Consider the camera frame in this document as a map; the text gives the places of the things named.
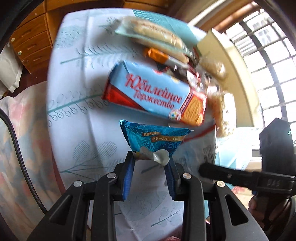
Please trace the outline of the right hand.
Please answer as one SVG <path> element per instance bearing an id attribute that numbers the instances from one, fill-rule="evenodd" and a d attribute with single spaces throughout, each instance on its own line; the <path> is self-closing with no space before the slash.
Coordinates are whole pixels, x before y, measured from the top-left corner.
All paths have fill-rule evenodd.
<path id="1" fill-rule="evenodd" d="M 264 228 L 263 220 L 267 207 L 267 199 L 265 197 L 258 197 L 257 195 L 255 195 L 250 199 L 248 206 L 248 211 L 255 218 L 259 226 L 261 228 Z"/>

